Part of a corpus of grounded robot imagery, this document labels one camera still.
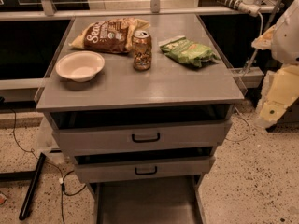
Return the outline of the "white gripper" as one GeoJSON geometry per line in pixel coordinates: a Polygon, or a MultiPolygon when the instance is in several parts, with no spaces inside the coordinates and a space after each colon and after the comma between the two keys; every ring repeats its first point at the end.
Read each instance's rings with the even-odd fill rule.
{"type": "Polygon", "coordinates": [[[278,123],[287,109],[299,98],[299,0],[263,34],[253,40],[255,49],[271,49],[272,57],[283,64],[276,72],[268,71],[263,79],[255,124],[270,128],[278,123]]]}

